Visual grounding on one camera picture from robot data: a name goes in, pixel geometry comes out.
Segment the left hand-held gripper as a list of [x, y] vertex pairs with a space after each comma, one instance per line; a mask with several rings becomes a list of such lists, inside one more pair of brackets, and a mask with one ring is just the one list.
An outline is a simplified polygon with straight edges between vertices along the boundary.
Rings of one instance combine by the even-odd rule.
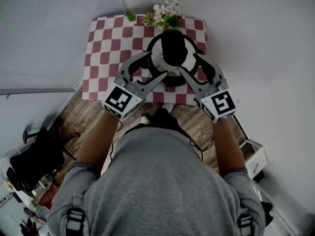
[[167, 76], [167, 71], [164, 71], [146, 82], [133, 81], [134, 73], [147, 62], [150, 55], [151, 52], [142, 52], [122, 64], [119, 76], [109, 84], [107, 91], [101, 97], [105, 111], [118, 119], [127, 117], [145, 101], [146, 94]]

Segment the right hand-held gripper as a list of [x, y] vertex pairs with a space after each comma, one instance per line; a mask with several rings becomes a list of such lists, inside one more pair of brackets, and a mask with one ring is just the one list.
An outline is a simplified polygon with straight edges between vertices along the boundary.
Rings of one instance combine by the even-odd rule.
[[201, 82], [192, 76], [186, 68], [179, 71], [195, 93], [195, 100], [201, 110], [213, 123], [221, 122], [236, 112], [236, 106], [229, 93], [226, 79], [218, 64], [210, 61], [206, 55], [194, 53], [196, 62], [201, 66], [207, 81]]

